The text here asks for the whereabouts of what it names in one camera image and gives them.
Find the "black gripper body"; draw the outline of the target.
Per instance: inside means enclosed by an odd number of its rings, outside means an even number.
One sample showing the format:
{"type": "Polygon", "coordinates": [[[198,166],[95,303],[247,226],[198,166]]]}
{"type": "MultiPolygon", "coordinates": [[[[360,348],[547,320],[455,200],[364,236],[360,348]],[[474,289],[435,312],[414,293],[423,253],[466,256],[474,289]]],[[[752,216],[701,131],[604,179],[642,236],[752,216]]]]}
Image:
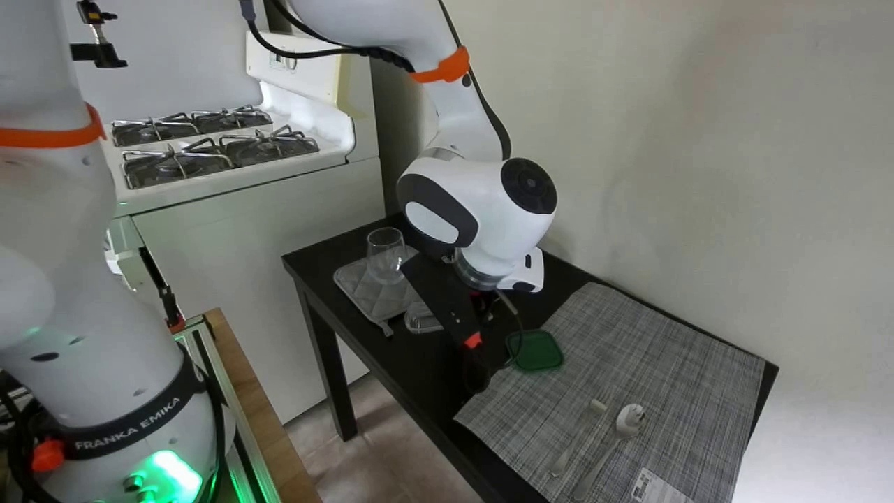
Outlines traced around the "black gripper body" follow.
{"type": "Polygon", "coordinates": [[[522,330],[509,303],[490,291],[474,291],[465,277],[426,256],[412,258],[402,275],[442,325],[449,351],[458,356],[460,383],[484,391],[511,362],[514,337],[522,330]]]}

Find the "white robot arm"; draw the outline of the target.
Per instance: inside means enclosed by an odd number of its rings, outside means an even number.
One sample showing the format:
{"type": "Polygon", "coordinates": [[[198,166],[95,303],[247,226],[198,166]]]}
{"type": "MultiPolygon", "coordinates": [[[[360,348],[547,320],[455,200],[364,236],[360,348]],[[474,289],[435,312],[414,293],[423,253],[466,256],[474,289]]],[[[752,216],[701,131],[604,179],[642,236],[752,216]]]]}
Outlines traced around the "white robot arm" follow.
{"type": "MultiPolygon", "coordinates": [[[[435,137],[396,182],[406,218],[481,291],[546,286],[546,169],[511,151],[444,0],[287,0],[303,31],[412,74],[435,137]]],[[[201,503],[223,468],[223,398],[100,258],[103,121],[85,102],[60,0],[0,0],[0,344],[32,395],[8,468],[22,503],[201,503]]]]}

